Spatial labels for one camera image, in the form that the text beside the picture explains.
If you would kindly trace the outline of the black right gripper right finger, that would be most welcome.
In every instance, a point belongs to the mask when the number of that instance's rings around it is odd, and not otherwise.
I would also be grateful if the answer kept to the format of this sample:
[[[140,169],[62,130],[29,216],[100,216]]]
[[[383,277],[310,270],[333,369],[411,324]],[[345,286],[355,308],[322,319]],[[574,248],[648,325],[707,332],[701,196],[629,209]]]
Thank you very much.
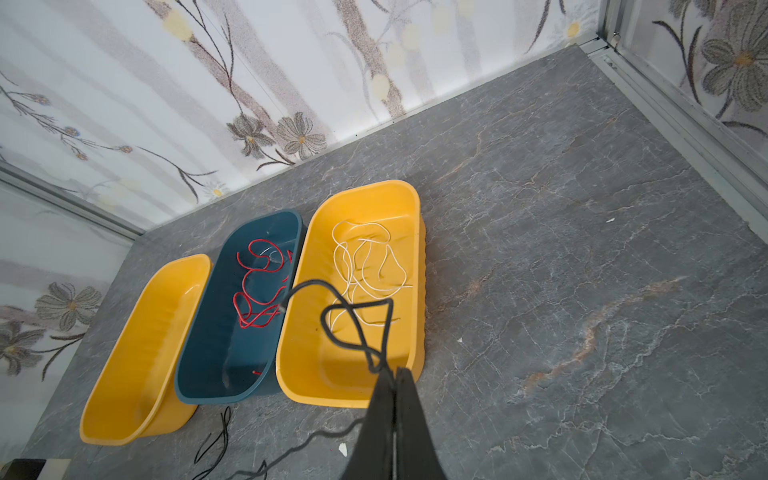
[[[397,369],[395,387],[396,478],[446,480],[409,369]]]

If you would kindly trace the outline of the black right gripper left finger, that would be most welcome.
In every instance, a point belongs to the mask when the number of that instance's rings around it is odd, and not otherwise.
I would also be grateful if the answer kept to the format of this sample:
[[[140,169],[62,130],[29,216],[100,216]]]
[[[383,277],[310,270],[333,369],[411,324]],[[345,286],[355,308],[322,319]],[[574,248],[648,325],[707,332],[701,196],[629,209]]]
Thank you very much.
[[[393,478],[394,420],[394,377],[390,371],[385,371],[378,376],[342,479]]]

